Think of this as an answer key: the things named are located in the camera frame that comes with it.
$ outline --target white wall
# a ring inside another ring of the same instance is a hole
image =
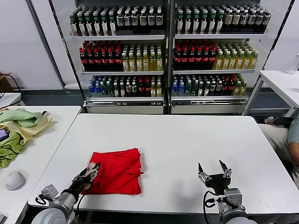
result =
[[[25,90],[62,89],[25,0],[2,0],[0,6],[0,71],[12,72]]]

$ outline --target black cable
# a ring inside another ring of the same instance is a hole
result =
[[[215,196],[218,196],[218,194],[215,194],[215,193],[213,193],[213,192],[211,192],[211,191],[209,191],[209,190],[208,190],[208,191],[205,193],[205,195],[204,195],[203,209],[204,209],[204,217],[205,217],[206,224],[209,224],[209,221],[207,220],[207,217],[206,217],[206,196],[207,196],[208,193],[210,193],[210,194],[212,194],[212,195],[215,195]]]
[[[18,87],[19,91],[21,92],[21,89],[20,89],[20,87],[19,87],[17,81],[14,79],[14,77],[12,77],[11,75],[8,75],[8,74],[3,74],[2,76],[9,76],[9,77],[11,77],[11,78],[14,80],[14,83],[15,83],[16,86]],[[13,105],[15,105],[15,104],[17,104],[17,103],[19,103],[19,102],[21,102],[21,101],[22,101],[22,94],[21,94],[21,99],[20,99],[19,101],[15,102],[15,103],[13,103],[13,104],[4,106],[4,107],[2,107],[2,109],[3,109],[3,108],[6,108],[6,107],[9,107],[9,106],[13,106]]]

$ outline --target power cord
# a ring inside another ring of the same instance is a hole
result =
[[[21,91],[21,89],[20,89],[20,87],[19,87],[17,81],[14,79],[14,77],[12,77],[12,76],[9,75],[9,74],[3,74],[2,76],[9,76],[9,77],[11,77],[11,78],[14,80],[14,83],[15,83],[15,85],[18,87],[19,91]],[[20,99],[19,101],[15,102],[15,103],[13,103],[13,104],[7,105],[7,106],[3,106],[2,109],[6,108],[6,107],[9,107],[9,106],[13,106],[13,105],[15,105],[15,104],[17,104],[17,103],[19,103],[19,102],[21,102],[21,101],[22,101],[22,94],[21,94],[21,99]]]

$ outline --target metal frame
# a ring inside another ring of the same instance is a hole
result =
[[[266,83],[271,89],[273,89],[277,95],[279,95],[289,106],[290,109],[289,111],[285,114],[285,117],[293,117],[298,111],[299,108],[294,106],[294,104],[287,98],[285,97],[284,94],[282,94],[276,86],[272,85],[270,82],[268,82],[266,79],[264,79],[261,75],[258,76],[258,80],[256,82],[256,85],[252,91],[252,94],[248,100],[248,103],[244,109],[244,112],[242,113],[243,116],[248,115],[250,112],[250,109],[252,108],[253,102],[255,101],[260,89],[262,88],[263,84]]]

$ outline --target white table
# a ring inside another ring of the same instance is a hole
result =
[[[19,92],[6,92],[3,97],[0,98],[0,108],[7,105],[14,105],[21,99]],[[24,106],[24,102],[21,100],[17,105]]]
[[[256,99],[262,85],[266,83],[273,89],[289,106],[290,110],[285,115],[292,117],[299,108],[299,71],[295,75],[289,75],[284,71],[260,71],[257,83],[252,91],[248,103],[242,115],[247,115]]]
[[[252,117],[80,114],[45,169],[28,203],[48,184],[61,192],[93,152],[139,148],[142,194],[85,196],[85,210],[203,213],[208,190],[198,179],[232,168],[250,214],[299,213],[299,191]],[[217,213],[217,208],[208,209]]]
[[[0,214],[7,216],[5,224],[21,222],[32,190],[74,119],[81,112],[80,106],[11,106],[9,109],[20,107],[31,112],[48,111],[53,123],[27,142],[25,151],[7,168],[0,169]],[[27,182],[20,190],[8,191],[4,180],[13,170],[24,174]]]

